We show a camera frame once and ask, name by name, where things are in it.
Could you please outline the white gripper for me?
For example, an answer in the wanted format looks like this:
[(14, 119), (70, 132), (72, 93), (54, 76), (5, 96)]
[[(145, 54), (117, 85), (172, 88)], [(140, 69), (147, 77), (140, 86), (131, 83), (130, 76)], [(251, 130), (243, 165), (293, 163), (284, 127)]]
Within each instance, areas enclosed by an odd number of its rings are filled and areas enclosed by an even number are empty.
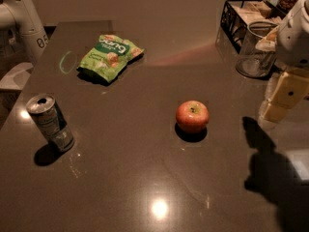
[(291, 68), (275, 73), (267, 84), (259, 110), (261, 120), (277, 124), (309, 94), (309, 21), (308, 16), (287, 16), (279, 25), (277, 59)]

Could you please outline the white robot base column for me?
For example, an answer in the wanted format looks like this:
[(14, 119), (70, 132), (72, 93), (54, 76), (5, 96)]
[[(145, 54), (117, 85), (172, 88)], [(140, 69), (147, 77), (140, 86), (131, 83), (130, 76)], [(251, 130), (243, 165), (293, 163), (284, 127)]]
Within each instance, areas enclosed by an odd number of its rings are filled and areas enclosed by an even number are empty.
[(31, 63), (38, 63), (48, 37), (32, 0), (2, 0), (1, 29), (14, 29)]

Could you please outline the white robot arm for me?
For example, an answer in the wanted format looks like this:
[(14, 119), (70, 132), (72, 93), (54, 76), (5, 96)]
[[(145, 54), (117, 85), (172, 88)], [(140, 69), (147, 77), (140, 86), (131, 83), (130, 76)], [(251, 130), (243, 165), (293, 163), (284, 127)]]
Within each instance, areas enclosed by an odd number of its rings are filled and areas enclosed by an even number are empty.
[(279, 123), (309, 92), (309, 0), (298, 0), (256, 48), (276, 55), (279, 72), (268, 81), (259, 114)]

